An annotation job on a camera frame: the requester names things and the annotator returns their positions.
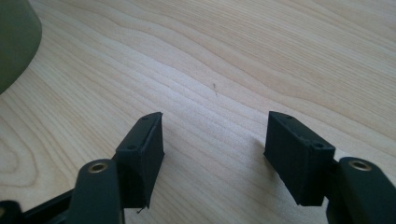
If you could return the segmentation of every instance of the table surface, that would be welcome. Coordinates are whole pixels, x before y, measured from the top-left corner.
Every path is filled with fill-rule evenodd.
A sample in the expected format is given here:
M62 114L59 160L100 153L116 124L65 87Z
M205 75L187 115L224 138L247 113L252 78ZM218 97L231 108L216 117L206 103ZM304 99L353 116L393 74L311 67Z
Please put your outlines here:
M263 157L270 110L396 183L392 0L34 0L42 42L0 96L0 200L27 210L163 112L149 210L129 223L326 223Z

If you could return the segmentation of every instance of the dark green object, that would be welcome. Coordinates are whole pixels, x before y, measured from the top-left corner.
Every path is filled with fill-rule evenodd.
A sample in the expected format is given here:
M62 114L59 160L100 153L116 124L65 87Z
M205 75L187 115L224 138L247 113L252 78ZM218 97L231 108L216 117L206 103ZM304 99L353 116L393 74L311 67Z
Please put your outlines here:
M41 33L41 22L27 0L0 1L0 94L32 61Z

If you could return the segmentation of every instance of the hole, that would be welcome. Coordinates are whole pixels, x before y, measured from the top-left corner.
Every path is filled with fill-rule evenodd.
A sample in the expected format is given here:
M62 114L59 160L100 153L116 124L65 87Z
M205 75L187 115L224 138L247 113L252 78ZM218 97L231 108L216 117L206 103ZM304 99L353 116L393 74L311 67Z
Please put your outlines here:
M314 144L314 147L324 147L324 145L321 144L321 143L315 143L315 144Z
M98 162L90 166L88 172L90 172L91 174L97 174L97 173L101 173L105 169L107 169L107 164L104 162Z
M371 171L372 168L364 161L350 161L349 165L360 171Z
M4 207L0 207L0 217L2 217L5 212L6 212L6 209Z

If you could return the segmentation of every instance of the black plastic part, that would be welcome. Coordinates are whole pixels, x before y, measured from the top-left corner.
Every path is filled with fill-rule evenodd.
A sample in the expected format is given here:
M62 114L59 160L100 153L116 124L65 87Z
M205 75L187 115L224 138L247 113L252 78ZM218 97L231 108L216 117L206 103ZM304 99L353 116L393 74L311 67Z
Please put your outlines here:
M66 223L124 223L114 161L92 161L79 170Z
M339 161L338 186L353 223L396 223L396 188L369 161Z
M25 223L65 223L72 194L73 190L69 190L23 213Z
M327 176L325 196L329 199L326 216L329 224L353 223L341 192L342 189L338 185L340 166L337 161L333 161L332 167L325 175Z
M297 204L322 205L335 147L299 120L270 111L264 155Z
M151 193L163 162L161 112L141 118L116 149L122 206L149 207Z
M22 212L20 205L13 201L0 202L0 223L13 224L22 223Z

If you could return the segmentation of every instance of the wood grain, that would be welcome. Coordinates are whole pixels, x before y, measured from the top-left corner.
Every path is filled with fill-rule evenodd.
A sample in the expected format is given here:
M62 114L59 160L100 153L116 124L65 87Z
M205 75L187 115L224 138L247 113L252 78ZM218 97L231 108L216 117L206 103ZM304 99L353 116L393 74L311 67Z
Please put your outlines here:
M327 203L297 206L263 158L270 110L396 183L394 1L31 3L43 37L0 96L0 200L73 188L155 111L165 158L130 223L326 223Z

